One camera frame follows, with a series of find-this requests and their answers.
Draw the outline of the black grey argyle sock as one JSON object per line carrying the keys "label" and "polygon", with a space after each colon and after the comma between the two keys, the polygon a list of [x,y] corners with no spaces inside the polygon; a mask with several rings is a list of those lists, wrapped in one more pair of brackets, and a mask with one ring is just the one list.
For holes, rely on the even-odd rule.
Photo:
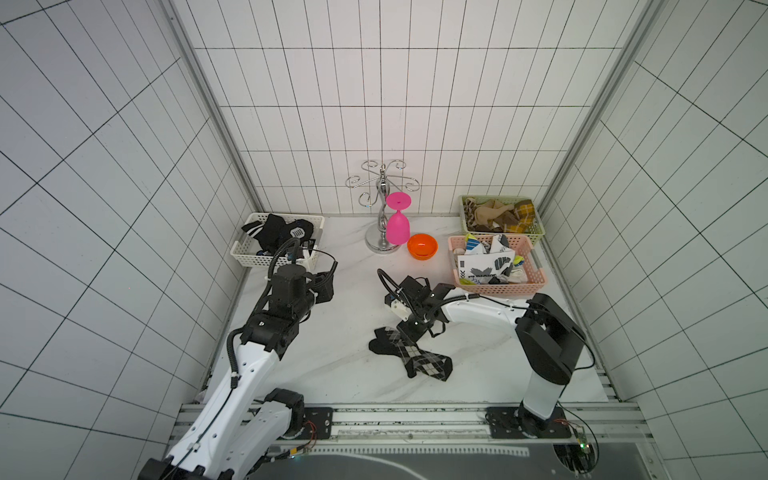
{"label": "black grey argyle sock", "polygon": [[422,350],[416,342],[394,328],[376,329],[368,348],[376,355],[399,358],[409,378],[421,373],[445,382],[453,371],[453,361],[450,357]]}

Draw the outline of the black sock white stripes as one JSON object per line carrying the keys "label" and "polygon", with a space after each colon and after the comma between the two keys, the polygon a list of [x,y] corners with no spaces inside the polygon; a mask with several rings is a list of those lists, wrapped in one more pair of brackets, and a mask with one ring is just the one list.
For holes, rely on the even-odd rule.
{"label": "black sock white stripes", "polygon": [[281,216],[268,214],[264,220],[246,223],[241,230],[248,237],[256,240],[263,251],[275,253],[284,243],[281,232],[286,225],[286,221]]}

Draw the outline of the black sock white logo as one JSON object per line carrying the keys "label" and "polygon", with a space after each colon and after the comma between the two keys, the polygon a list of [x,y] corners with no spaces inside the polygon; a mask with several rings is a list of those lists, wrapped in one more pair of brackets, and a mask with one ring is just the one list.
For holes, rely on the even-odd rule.
{"label": "black sock white logo", "polygon": [[296,238],[300,241],[302,248],[311,252],[315,244],[315,240],[313,239],[314,233],[315,226],[310,221],[305,219],[294,220],[286,223],[281,228],[279,233],[279,245],[282,246],[291,238]]}

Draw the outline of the tan beige sock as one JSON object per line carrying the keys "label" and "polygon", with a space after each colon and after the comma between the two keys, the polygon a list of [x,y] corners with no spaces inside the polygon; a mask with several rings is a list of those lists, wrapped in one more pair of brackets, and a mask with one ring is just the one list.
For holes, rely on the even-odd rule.
{"label": "tan beige sock", "polygon": [[477,232],[513,232],[518,224],[513,209],[513,204],[504,204],[498,200],[478,204],[474,198],[470,198],[464,209],[467,229]]}

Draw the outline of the yellow brown plaid sock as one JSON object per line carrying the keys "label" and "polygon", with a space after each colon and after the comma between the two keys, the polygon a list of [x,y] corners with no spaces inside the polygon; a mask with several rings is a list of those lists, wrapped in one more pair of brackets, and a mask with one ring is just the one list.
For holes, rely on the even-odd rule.
{"label": "yellow brown plaid sock", "polygon": [[530,199],[517,202],[514,205],[513,213],[518,219],[517,233],[525,233],[535,223],[535,206]]}

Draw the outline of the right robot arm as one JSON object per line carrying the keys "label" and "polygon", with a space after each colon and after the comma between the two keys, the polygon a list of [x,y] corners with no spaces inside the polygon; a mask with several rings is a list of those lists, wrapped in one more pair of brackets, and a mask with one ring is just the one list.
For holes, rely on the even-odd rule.
{"label": "right robot arm", "polygon": [[371,352],[400,358],[410,378],[421,373],[446,381],[453,371],[452,359],[418,345],[424,335],[439,335],[436,325],[468,324],[514,335],[532,370],[517,410],[519,423],[542,429],[555,419],[555,409],[578,370],[587,342],[583,330],[550,296],[536,293],[522,301],[497,299],[451,284],[432,286],[411,276],[396,283],[382,269],[376,274],[387,291],[385,305],[400,322],[374,331]]}

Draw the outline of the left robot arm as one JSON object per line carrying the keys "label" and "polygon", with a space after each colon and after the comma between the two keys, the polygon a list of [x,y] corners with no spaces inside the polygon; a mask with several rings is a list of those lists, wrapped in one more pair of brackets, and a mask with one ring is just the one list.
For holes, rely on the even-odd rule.
{"label": "left robot arm", "polygon": [[272,261],[267,284],[245,324],[226,338],[230,372],[221,380],[192,426],[165,458],[150,459],[141,479],[244,479],[281,437],[304,427],[301,394],[275,389],[247,420],[256,392],[282,360],[316,303],[332,299],[333,273],[320,276],[298,264],[301,242],[291,238],[277,253],[288,264]]}

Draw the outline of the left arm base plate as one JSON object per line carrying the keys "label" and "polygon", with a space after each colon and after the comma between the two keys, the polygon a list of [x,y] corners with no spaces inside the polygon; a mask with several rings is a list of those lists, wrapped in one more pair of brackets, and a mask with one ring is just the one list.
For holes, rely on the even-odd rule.
{"label": "left arm base plate", "polygon": [[294,412],[277,402],[264,403],[249,410],[242,420],[243,426],[254,425],[260,436],[273,443],[329,439],[332,423],[333,409],[330,407],[304,407]]}

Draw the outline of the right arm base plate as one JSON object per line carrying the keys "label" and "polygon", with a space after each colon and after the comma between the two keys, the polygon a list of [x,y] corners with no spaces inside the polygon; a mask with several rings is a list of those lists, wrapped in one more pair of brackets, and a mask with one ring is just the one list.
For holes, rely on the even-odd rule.
{"label": "right arm base plate", "polygon": [[560,407],[556,407],[546,420],[520,407],[487,407],[485,411],[485,420],[493,439],[570,439],[573,435],[571,429],[562,423],[564,419],[564,410]]}

